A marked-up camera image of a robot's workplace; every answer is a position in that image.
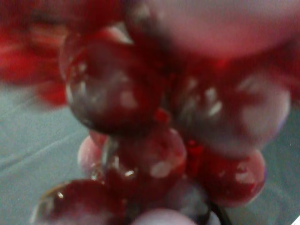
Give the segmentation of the red artificial grape bunch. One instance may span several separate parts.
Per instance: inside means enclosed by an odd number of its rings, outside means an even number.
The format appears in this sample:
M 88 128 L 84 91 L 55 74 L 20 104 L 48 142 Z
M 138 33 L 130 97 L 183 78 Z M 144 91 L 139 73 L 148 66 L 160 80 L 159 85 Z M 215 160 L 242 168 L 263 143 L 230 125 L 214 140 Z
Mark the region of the red artificial grape bunch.
M 0 80 L 89 131 L 32 225 L 228 225 L 300 102 L 297 0 L 3 0 Z

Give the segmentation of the black tablecloth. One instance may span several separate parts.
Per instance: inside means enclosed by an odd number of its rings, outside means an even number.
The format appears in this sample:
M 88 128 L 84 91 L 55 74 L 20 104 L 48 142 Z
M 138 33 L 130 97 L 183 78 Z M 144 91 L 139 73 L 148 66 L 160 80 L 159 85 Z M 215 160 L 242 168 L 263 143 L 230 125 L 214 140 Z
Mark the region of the black tablecloth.
M 27 90 L 0 87 L 0 222 L 26 225 L 39 197 L 82 176 L 77 149 L 87 131 L 68 109 L 41 111 Z M 234 225 L 290 225 L 300 215 L 300 110 L 265 150 L 261 194 L 227 214 Z

